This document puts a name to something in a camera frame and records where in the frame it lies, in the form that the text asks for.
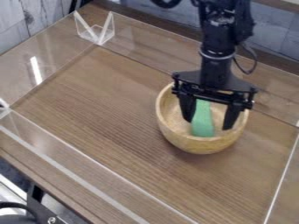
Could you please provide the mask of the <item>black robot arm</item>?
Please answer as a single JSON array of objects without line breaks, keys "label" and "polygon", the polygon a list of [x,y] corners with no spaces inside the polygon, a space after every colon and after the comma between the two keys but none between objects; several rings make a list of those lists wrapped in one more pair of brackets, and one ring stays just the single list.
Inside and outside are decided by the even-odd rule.
[{"label": "black robot arm", "polygon": [[237,63],[236,48],[253,35],[250,0],[190,0],[190,4],[197,8],[201,29],[200,69],[172,74],[172,93],[185,121],[194,118],[197,100],[225,105],[221,128],[229,130],[240,112],[253,107],[257,93],[230,69]]}]

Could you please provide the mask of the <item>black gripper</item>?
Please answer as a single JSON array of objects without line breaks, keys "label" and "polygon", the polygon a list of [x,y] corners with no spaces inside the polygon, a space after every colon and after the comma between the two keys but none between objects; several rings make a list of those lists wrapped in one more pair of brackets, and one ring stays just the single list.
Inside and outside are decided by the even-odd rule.
[{"label": "black gripper", "polygon": [[222,130],[229,130],[241,110],[252,109],[257,88],[241,80],[230,69],[236,48],[228,52],[200,49],[200,69],[172,74],[172,93],[178,98],[181,117],[189,123],[196,100],[225,105]]}]

